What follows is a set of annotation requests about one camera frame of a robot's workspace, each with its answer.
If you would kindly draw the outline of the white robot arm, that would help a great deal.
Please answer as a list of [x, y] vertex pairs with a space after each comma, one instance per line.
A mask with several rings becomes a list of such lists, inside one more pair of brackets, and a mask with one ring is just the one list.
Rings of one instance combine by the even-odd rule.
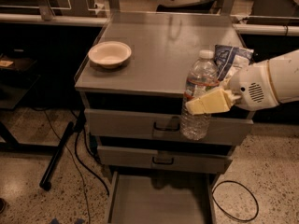
[[241, 68], [219, 87], [186, 103], [192, 115], [248, 111], [299, 100], [299, 50]]

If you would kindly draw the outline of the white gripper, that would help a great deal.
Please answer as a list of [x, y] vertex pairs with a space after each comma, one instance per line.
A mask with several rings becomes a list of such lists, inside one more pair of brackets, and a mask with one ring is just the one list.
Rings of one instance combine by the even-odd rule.
[[248, 111], [278, 105], [268, 61], [240, 69], [231, 78], [222, 80], [218, 88], [193, 98], [185, 106], [190, 114], [202, 115], [228, 112], [233, 105]]

